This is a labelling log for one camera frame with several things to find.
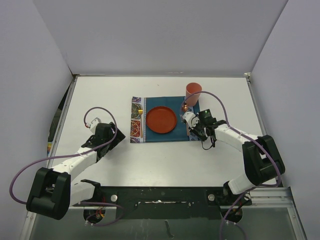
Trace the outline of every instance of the blue cloth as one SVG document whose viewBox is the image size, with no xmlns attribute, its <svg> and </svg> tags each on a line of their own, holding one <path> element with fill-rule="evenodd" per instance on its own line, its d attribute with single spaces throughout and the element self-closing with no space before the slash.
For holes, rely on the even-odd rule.
<svg viewBox="0 0 320 240">
<path fill-rule="evenodd" d="M 171 108 L 176 116 L 176 126 L 168 133 L 156 133 L 152 131 L 148 126 L 145 128 L 145 142 L 178 142 L 178 141 L 190 141 L 187 135 L 187 127 L 180 119 L 180 106 L 184 101 L 184 96 L 162 96 L 162 97 L 147 97 L 146 98 L 146 113 L 158 106 L 165 106 Z M 193 107 L 193 112 L 200 112 L 199 102 Z"/>
</svg>

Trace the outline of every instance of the white wall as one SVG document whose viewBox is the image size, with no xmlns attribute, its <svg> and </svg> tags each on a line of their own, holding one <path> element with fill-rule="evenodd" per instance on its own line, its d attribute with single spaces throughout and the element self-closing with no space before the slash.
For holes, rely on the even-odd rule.
<svg viewBox="0 0 320 240">
<path fill-rule="evenodd" d="M 25 205 L 9 185 L 26 164 L 43 158 L 51 120 L 72 80 L 67 64 L 31 0 L 0 1 L 0 238 L 19 239 Z M 26 201 L 37 165 L 18 178 Z"/>
<path fill-rule="evenodd" d="M 198 76 L 250 72 L 286 2 L 34 0 L 74 74 Z"/>
<path fill-rule="evenodd" d="M 252 72 L 308 240 L 320 236 L 319 9 L 319 0 L 289 0 Z"/>
</svg>

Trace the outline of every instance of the screw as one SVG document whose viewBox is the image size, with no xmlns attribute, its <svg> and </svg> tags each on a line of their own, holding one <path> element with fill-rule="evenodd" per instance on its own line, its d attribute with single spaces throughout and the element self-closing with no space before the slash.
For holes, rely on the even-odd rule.
<svg viewBox="0 0 320 240">
<path fill-rule="evenodd" d="M 208 199 L 209 199 L 209 201 L 214 201 L 215 200 L 215 195 L 209 194 L 208 195 Z"/>
<path fill-rule="evenodd" d="M 112 201 L 112 202 L 116 202 L 117 199 L 118 199 L 118 196 L 117 196 L 117 195 L 114 194 L 114 195 L 111 196 L 111 201 Z"/>
<path fill-rule="evenodd" d="M 250 200 L 250 195 L 249 195 L 248 193 L 246 193 L 246 194 L 243 196 L 243 198 L 244 198 L 246 201 L 248 201 L 248 200 Z"/>
</svg>

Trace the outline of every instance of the black bracket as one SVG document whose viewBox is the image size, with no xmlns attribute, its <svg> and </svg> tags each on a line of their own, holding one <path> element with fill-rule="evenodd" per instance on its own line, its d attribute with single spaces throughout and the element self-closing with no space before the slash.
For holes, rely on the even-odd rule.
<svg viewBox="0 0 320 240">
<path fill-rule="evenodd" d="M 34 177 L 26 209 L 60 220 L 70 205 L 71 176 L 45 167 L 40 168 Z"/>
<path fill-rule="evenodd" d="M 226 198 L 223 187 L 117 187 L 101 186 L 99 191 L 107 203 L 116 203 L 125 209 L 122 219 L 221 219 L 220 206 L 230 206 L 235 198 Z M 116 202 L 111 196 L 116 195 Z M 94 195 L 89 202 L 101 202 Z M 116 217 L 123 213 L 116 210 Z"/>
<path fill-rule="evenodd" d="M 103 194 L 101 191 L 101 184 L 99 182 L 96 181 L 92 181 L 92 180 L 88 180 L 88 179 L 83 179 L 80 182 L 82 183 L 88 183 L 94 186 L 94 192 L 93 192 L 93 196 L 92 199 L 94 199 L 94 202 L 100 202 L 102 201 L 103 198 Z"/>
<path fill-rule="evenodd" d="M 94 135 L 90 136 L 89 139 L 81 146 L 82 148 L 95 148 L 101 144 L 105 144 L 110 141 L 114 136 L 116 130 L 115 124 L 113 122 L 98 123 L 95 129 Z M 98 162 L 102 157 L 104 157 L 107 152 L 111 151 L 115 146 L 117 146 L 126 136 L 119 130 L 117 130 L 115 139 L 106 146 L 98 148 L 96 151 L 96 161 Z"/>
<path fill-rule="evenodd" d="M 259 136 L 256 141 L 270 154 L 280 174 L 284 174 L 286 168 L 274 139 L 265 135 Z M 245 174 L 252 184 L 258 186 L 277 176 L 275 167 L 267 157 L 261 158 L 264 153 L 252 141 L 246 141 L 242 145 L 242 152 Z"/>
</svg>

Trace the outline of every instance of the orange cup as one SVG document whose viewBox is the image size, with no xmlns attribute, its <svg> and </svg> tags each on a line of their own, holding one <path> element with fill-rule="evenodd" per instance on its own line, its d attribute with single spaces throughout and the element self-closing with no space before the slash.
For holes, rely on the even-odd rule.
<svg viewBox="0 0 320 240">
<path fill-rule="evenodd" d="M 185 96 L 189 97 L 191 94 L 194 94 L 196 92 L 200 92 L 202 91 L 202 87 L 199 83 L 196 82 L 191 82 L 186 86 L 185 89 Z M 195 94 L 191 97 L 189 97 L 185 102 L 186 104 L 188 104 L 188 106 L 193 107 L 194 105 L 196 105 L 196 103 L 198 102 L 200 93 Z"/>
</svg>

